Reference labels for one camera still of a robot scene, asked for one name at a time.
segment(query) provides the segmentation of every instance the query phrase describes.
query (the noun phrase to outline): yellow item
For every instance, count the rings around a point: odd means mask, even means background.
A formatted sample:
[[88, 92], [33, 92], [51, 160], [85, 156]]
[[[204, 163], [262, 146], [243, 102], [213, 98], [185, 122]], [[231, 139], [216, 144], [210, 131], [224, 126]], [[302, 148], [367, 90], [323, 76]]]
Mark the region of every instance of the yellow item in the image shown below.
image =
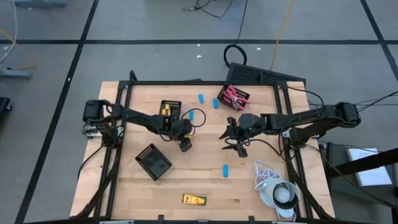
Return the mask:
[[37, 68], [36, 59], [35, 59], [30, 53], [28, 53], [28, 51], [26, 51], [26, 50], [23, 49], [21, 46], [19, 46], [17, 43], [15, 43], [15, 40], [14, 40], [10, 35], [8, 35], [8, 33], [7, 33], [4, 29], [0, 28], [0, 32], [3, 33], [12, 43], [14, 43], [14, 45], [15, 45], [22, 53], [24, 53], [25, 55], [27, 55], [27, 56], [30, 58], [30, 60], [33, 62], [33, 64], [34, 64], [34, 65], [16, 67], [16, 68], [13, 68], [14, 70], [17, 70], [17, 69], [27, 69], [27, 68]]
[[189, 205], [206, 205], [206, 197], [183, 194], [182, 203]]
[[275, 62], [275, 58], [276, 58], [276, 53], [277, 53], [277, 51], [278, 51], [278, 46], [279, 46], [279, 40], [280, 40], [280, 38], [282, 37], [282, 33], [284, 32], [285, 25], [286, 25], [286, 21], [287, 21], [287, 18], [289, 18], [290, 12], [292, 11], [292, 7], [293, 7], [293, 0], [290, 0], [289, 8], [288, 8], [288, 10], [287, 10], [285, 19], [284, 19], [284, 21], [283, 21], [283, 23], [282, 23], [282, 27], [280, 28], [279, 35], [278, 35], [278, 39], [276, 40], [275, 49], [274, 49], [274, 56], [273, 56], [273, 58], [272, 58], [272, 63], [271, 63], [271, 68], [270, 68], [271, 71], [272, 71], [272, 68], [274, 67], [274, 62]]

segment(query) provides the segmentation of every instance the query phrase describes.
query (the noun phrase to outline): white cable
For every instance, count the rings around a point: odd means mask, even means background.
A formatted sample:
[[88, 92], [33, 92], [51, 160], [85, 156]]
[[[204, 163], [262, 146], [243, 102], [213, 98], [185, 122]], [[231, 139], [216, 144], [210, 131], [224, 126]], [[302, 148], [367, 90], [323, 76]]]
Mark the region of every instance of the white cable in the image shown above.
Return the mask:
[[[274, 168], [274, 170], [272, 169], [268, 169], [268, 168], [264, 168], [263, 166], [259, 165], [259, 164], [264, 164], [264, 165], [268, 165], [271, 166], [272, 168]], [[260, 191], [261, 189], [261, 185], [269, 178], [273, 178], [276, 177], [278, 178], [279, 175], [276, 171], [276, 168], [271, 165], [268, 164], [266, 162], [263, 161], [254, 161], [254, 170], [256, 171], [256, 179], [254, 179], [254, 189]]]
[[4, 56], [0, 59], [0, 63], [10, 54], [12, 48], [15, 45], [15, 42], [17, 42], [17, 34], [18, 34], [18, 22], [17, 22], [17, 7], [15, 5], [14, 0], [11, 0], [12, 5], [14, 6], [14, 20], [15, 20], [15, 36], [14, 36], [14, 42], [12, 43], [11, 47], [8, 49], [8, 51], [4, 54]]

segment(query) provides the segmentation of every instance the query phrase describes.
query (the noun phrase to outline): pink object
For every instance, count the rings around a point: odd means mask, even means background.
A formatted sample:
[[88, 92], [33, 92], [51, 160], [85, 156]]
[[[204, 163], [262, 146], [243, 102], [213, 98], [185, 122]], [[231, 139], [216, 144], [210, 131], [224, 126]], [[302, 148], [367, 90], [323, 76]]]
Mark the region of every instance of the pink object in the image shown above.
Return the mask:
[[223, 99], [225, 102], [232, 104], [238, 110], [243, 110], [243, 103], [251, 103], [247, 99], [239, 97], [232, 85], [229, 85], [229, 87], [223, 92]]

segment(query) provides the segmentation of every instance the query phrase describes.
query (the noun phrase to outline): black basket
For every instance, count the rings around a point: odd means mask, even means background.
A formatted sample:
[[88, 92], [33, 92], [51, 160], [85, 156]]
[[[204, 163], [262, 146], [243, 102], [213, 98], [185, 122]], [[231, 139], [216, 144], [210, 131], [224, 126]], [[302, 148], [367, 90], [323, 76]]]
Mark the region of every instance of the black basket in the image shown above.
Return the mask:
[[136, 161], [153, 180], [159, 179], [172, 166], [172, 163], [152, 143], [136, 157]]
[[[225, 102], [225, 100], [224, 100], [224, 98], [223, 98], [223, 92], [224, 92], [225, 89], [227, 89], [228, 87], [229, 87], [229, 84], [223, 85], [223, 87], [221, 88], [220, 93], [219, 93], [218, 96], [217, 96], [217, 99], [218, 99], [218, 101], [219, 101], [220, 103], [222, 103], [222, 104], [224, 104], [224, 105], [227, 105], [227, 106], [229, 106], [230, 108], [236, 109], [232, 104]], [[244, 99], [247, 99], [247, 100], [249, 99], [249, 97], [250, 97], [250, 94], [249, 94], [249, 93], [243, 92], [242, 90], [237, 89], [237, 88], [235, 88], [235, 87], [234, 87], [234, 89], [235, 89], [235, 91], [236, 91], [236, 94], [238, 94], [238, 97], [241, 97], [241, 98], [244, 98]], [[240, 104], [241, 104], [241, 106], [242, 106], [243, 108], [244, 108], [244, 106], [246, 105], [246, 103], [240, 103]]]
[[164, 106], [168, 104], [170, 105], [170, 110], [171, 110], [171, 116], [180, 119], [180, 114], [181, 114], [181, 101], [172, 101], [172, 100], [162, 100], [160, 103], [160, 109], [159, 109], [159, 114], [162, 115], [162, 109]]

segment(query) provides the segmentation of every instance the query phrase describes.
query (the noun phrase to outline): wooden tabletop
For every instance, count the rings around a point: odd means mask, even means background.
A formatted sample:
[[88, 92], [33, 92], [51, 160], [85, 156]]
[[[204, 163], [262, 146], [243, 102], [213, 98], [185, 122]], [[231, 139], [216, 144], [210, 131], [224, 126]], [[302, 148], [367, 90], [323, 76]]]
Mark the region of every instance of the wooden tabletop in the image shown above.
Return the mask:
[[[290, 82], [289, 86], [304, 89], [302, 82]], [[236, 88], [250, 93], [252, 103], [245, 107], [244, 113], [259, 115], [277, 112], [273, 87], [245, 85]], [[277, 220], [275, 209], [267, 207], [259, 192], [254, 190], [254, 161], [272, 164], [279, 175], [287, 180], [285, 162], [261, 142], [253, 142], [246, 147], [247, 158], [238, 157], [234, 150], [221, 150], [226, 144], [218, 138], [226, 129], [227, 117], [238, 119], [242, 112], [222, 104], [218, 109], [213, 108], [213, 98], [216, 98], [220, 89], [221, 86], [207, 85], [133, 86], [130, 109], [157, 114], [162, 100], [177, 100], [183, 102], [182, 113], [201, 108], [206, 113], [207, 121], [204, 126], [197, 128], [192, 138], [193, 146], [185, 153], [181, 152], [176, 142], [164, 142], [146, 128], [127, 124], [112, 219], [156, 220], [158, 215], [164, 215], [166, 220], [248, 220], [248, 216], [254, 215], [258, 221]], [[117, 91], [118, 82], [103, 82], [99, 99], [114, 103]], [[200, 93], [205, 98], [204, 104], [199, 103]], [[308, 110], [304, 92], [289, 89], [289, 95], [294, 113]], [[195, 111], [193, 124], [202, 121], [203, 115]], [[277, 136], [262, 134], [256, 138], [277, 147]], [[173, 164], [157, 181], [153, 181], [135, 160], [150, 143], [155, 144]], [[100, 144], [100, 138], [89, 140], [85, 159]], [[308, 144], [317, 147], [316, 140], [311, 139]], [[301, 149], [301, 153], [309, 191], [325, 211], [334, 216], [320, 153], [311, 148]], [[103, 149], [82, 170], [71, 215], [80, 212], [96, 192], [104, 155]], [[223, 177], [224, 164], [229, 166], [228, 178]], [[185, 205], [182, 203], [183, 194], [206, 196], [206, 205]], [[101, 214], [105, 213], [107, 199], [108, 191], [104, 194]], [[305, 217], [302, 200], [300, 207], [302, 217]]]

